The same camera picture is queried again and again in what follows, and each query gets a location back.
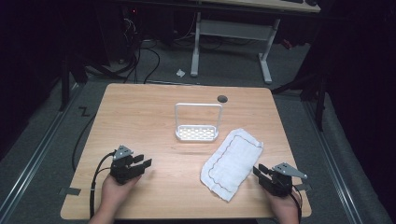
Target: white towel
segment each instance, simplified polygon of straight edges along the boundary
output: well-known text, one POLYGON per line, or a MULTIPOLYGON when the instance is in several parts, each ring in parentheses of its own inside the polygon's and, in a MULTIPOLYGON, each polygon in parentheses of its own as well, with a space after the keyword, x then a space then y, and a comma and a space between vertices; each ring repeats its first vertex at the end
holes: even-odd
POLYGON ((205 163, 201 181, 229 202, 262 154, 263 143, 243 129, 231 131, 205 163))

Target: wire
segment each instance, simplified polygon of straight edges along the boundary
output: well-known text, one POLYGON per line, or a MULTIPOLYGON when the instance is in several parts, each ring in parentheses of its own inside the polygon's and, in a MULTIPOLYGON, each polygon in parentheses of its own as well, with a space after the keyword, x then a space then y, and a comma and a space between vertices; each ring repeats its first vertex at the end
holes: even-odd
POLYGON ((155 39, 148 39, 148 40, 143 40, 143 42, 154 42, 154 44, 150 47, 146 47, 146 48, 141 48, 141 49, 153 49, 154 47, 157 46, 158 41, 155 39))
POLYGON ((220 37, 217 37, 217 36, 205 36, 205 40, 207 40, 209 43, 216 43, 216 42, 219 42, 219 43, 214 48, 207 48, 207 47, 204 47, 202 44, 200 44, 199 46, 202 49, 218 49, 223 44, 223 39, 220 37))
POLYGON ((157 57, 158 57, 158 62, 157 62, 157 65, 155 66, 155 68, 146 76, 145 80, 143 81, 143 84, 146 84, 146 82, 148 81, 149 77, 154 73, 154 71, 160 65, 160 55, 157 52, 155 52, 154 50, 152 50, 152 49, 146 49, 146 50, 149 50, 149 51, 155 53, 157 55, 157 57))
POLYGON ((191 36, 194 36, 194 35, 189 35, 189 34, 191 33, 192 27, 195 24, 196 16, 197 16, 197 13, 195 12, 193 17, 192 17, 192 23, 191 23, 189 31, 184 36, 182 36, 181 38, 175 39, 174 41, 183 40, 185 38, 190 38, 191 36))
POLYGON ((140 50, 141 48, 139 48, 138 54, 137 54, 137 64, 136 64, 136 68, 134 69, 134 84, 137 84, 137 65, 140 62, 140 50))
POLYGON ((191 37, 194 37, 194 35, 190 35, 190 36, 188 36, 188 37, 186 37, 184 39, 179 39, 178 41, 174 41, 174 44, 182 46, 182 47, 191 46, 191 45, 193 45, 195 43, 193 40, 190 40, 191 37), (183 42, 188 42, 188 44, 180 44, 180 43, 178 43, 178 42, 182 42, 182 41, 183 42))
POLYGON ((106 169, 106 168, 105 168, 105 169, 103 169, 103 170, 99 170, 100 167, 102 166, 102 163, 103 163, 108 157, 114 156, 114 154, 115 154, 115 151, 114 151, 114 152, 111 152, 111 153, 108 153, 107 155, 105 155, 105 156, 102 158, 102 160, 99 162, 98 167, 96 168, 95 174, 93 175, 93 180, 92 180, 92 183, 91 183, 91 194, 90 194, 90 217, 91 217, 91 218, 92 218, 93 215, 94 215, 93 209, 94 209, 94 205, 95 205, 95 186, 96 186, 96 177, 98 176, 98 174, 99 174, 100 172, 102 172, 103 170, 106 169))
POLYGON ((131 68, 131 71, 130 71, 130 72, 128 73, 128 75, 125 77, 123 83, 126 83, 126 82, 128 81, 129 76, 132 74, 132 72, 133 72, 134 70, 136 70, 136 67, 137 67, 137 64, 138 64, 138 60, 136 59, 136 56, 135 56, 135 55, 133 56, 133 58, 134 58, 134 67, 131 68))
POLYGON ((298 223, 301 223, 301 216, 302 216, 302 209, 303 209, 303 198, 301 196, 301 193, 299 190, 297 190, 297 188, 293 185, 294 189, 298 192, 298 194, 300 195, 300 202, 298 203, 297 199, 294 197, 294 195, 292 193, 290 193, 290 197, 294 200, 294 202, 296 203, 297 206, 297 213, 298 213, 298 223))
POLYGON ((111 167, 103 168, 102 170, 100 170, 100 171, 98 172, 98 174, 101 173, 101 172, 104 171, 104 170, 109 170, 109 169, 111 169, 111 167))
POLYGON ((81 131, 81 133, 79 134, 78 140, 77 140, 77 142, 76 142, 76 144, 75 144, 75 147, 74 147, 74 149, 73 149, 72 167, 73 167, 73 171, 74 171, 74 172, 75 172, 76 169, 77 169, 76 162, 75 162, 75 157, 76 157, 76 151, 77 151, 77 147, 78 147, 79 141, 81 141, 82 135, 85 133, 85 130, 87 130, 88 126, 91 124, 91 122, 93 121, 93 119, 94 119, 95 117, 96 117, 96 114, 94 114, 94 115, 92 116, 92 118, 90 119, 90 121, 88 121, 88 123, 85 125, 84 129, 83 129, 83 130, 81 131))
MULTIPOLYGON (((134 26, 134 23, 132 21, 130 21, 128 19, 126 19, 126 21, 128 21, 129 23, 132 23, 132 26, 134 27, 134 29, 136 29, 134 26)), ((121 76, 119 76, 119 74, 127 72, 130 69, 134 69, 134 66, 136 66, 134 51, 136 49, 140 48, 140 45, 141 45, 141 42, 139 41, 140 36, 141 36, 140 33, 133 34, 131 40, 133 40, 134 42, 132 42, 130 46, 127 46, 128 49, 130 49, 127 52, 128 53, 127 57, 129 57, 129 63, 128 63, 128 65, 126 65, 125 67, 121 68, 118 71, 111 71, 111 70, 105 68, 104 66, 102 66, 101 64, 95 63, 94 61, 92 61, 88 58, 85 58, 82 55, 76 55, 76 56, 78 56, 78 58, 80 60, 82 60, 84 63, 89 64, 91 67, 93 67, 95 70, 97 70, 97 72, 96 72, 96 71, 92 71, 91 69, 85 67, 85 71, 87 73, 90 73, 90 74, 93 74, 96 76, 106 75, 108 77, 115 78, 115 79, 125 79, 125 77, 121 77, 121 76)))
POLYGON ((232 39, 235 40, 235 38, 224 38, 223 42, 227 43, 227 44, 237 45, 237 46, 245 46, 245 45, 254 44, 254 43, 258 42, 258 40, 248 39, 248 40, 245 40, 243 43, 238 43, 236 41, 232 41, 232 39))
POLYGON ((133 26, 134 27, 134 34, 135 34, 136 33, 136 26, 134 25, 134 22, 129 20, 129 19, 126 19, 126 18, 124 18, 124 20, 128 21, 128 23, 129 23, 129 27, 126 29, 125 33, 129 30, 129 28, 131 28, 131 26, 133 26))

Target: table top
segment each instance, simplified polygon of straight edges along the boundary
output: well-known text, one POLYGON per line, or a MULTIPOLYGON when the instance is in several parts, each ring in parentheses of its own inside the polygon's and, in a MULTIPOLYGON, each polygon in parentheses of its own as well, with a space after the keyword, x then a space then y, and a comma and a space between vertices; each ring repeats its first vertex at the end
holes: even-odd
MULTIPOLYGON (((99 161, 119 145, 144 154, 152 165, 132 190, 118 218, 240 218, 272 217, 269 204, 251 174, 229 203, 211 192, 201 181, 205 162, 232 130, 243 128, 264 150, 257 163, 272 167, 281 162, 296 167, 272 93, 265 88, 110 84, 100 104, 71 188, 61 211, 65 219, 88 219, 92 177, 99 161), (183 143, 177 140, 175 104, 219 104, 223 111, 218 139, 212 143, 183 143)), ((109 167, 111 159, 102 168, 109 167)), ((108 172, 97 177, 95 208, 108 172)), ((293 184, 301 179, 293 178, 293 184)), ((303 191, 303 217, 311 207, 303 191)))
POLYGON ((201 0, 202 2, 231 4, 245 7, 265 7, 271 9, 290 10, 298 12, 320 12, 320 7, 311 7, 306 2, 293 3, 281 0, 201 0))

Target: human hand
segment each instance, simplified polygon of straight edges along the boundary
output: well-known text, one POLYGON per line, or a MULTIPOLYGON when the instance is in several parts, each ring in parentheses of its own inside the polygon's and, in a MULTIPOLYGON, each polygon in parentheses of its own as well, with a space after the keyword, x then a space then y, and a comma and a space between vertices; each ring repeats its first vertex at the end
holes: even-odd
POLYGON ((135 177, 121 185, 112 175, 108 175, 102 185, 102 201, 90 223, 112 223, 120 206, 140 177, 142 176, 135 177))
MULTIPOLYGON (((277 197, 272 195, 266 189, 262 189, 270 202, 271 209, 274 212, 274 215, 278 219, 280 224, 298 224, 299 223, 299 214, 298 208, 296 206, 295 201, 291 198, 290 195, 286 197, 277 197)), ((300 198, 297 196, 296 192, 292 192, 292 195, 297 200, 299 204, 300 198)))
POLYGON ((119 184, 116 178, 112 175, 108 175, 103 182, 102 186, 102 201, 101 205, 108 206, 110 208, 116 209, 120 208, 122 203, 126 200, 129 192, 134 187, 134 185, 139 181, 141 175, 135 177, 124 185, 119 184))

